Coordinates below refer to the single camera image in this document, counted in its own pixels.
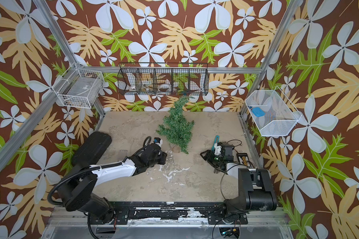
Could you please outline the small green christmas tree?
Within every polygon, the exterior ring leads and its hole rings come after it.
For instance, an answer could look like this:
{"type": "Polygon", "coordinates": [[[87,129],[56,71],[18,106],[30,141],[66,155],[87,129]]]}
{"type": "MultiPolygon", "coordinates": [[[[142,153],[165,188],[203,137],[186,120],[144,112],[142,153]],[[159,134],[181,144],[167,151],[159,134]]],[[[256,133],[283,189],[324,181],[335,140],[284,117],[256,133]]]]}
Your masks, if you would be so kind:
{"type": "Polygon", "coordinates": [[[163,123],[158,125],[156,132],[165,136],[167,141],[179,147],[180,151],[188,154],[188,144],[192,138],[194,121],[188,121],[183,115],[183,107],[189,102],[189,97],[181,97],[174,102],[169,109],[168,115],[163,119],[163,123]]]}

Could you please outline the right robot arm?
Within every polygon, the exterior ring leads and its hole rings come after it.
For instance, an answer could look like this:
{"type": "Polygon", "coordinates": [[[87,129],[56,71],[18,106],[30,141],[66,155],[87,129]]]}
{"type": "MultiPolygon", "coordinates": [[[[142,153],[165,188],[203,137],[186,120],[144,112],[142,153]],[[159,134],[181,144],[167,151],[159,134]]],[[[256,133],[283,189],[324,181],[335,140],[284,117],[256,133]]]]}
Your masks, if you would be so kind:
{"type": "Polygon", "coordinates": [[[247,153],[236,151],[231,144],[216,143],[212,149],[200,153],[201,158],[223,175],[220,192],[223,194],[224,177],[237,179],[238,196],[228,199],[223,196],[220,206],[221,220],[226,224],[234,223],[253,211],[274,211],[278,202],[268,170],[255,168],[249,162],[247,153]]]}

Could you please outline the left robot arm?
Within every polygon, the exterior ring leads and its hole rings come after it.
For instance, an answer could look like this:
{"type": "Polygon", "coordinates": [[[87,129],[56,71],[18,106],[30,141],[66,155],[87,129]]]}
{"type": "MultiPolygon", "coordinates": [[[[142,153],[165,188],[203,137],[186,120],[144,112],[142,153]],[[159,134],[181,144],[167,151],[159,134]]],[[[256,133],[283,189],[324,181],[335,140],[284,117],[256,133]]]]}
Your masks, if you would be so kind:
{"type": "Polygon", "coordinates": [[[106,198],[93,193],[93,189],[105,182],[144,173],[155,165],[166,164],[167,153],[162,144],[147,144],[123,161],[103,165],[91,165],[60,180],[49,192],[47,200],[67,211],[81,211],[95,216],[102,223],[115,218],[115,209],[106,198]]]}

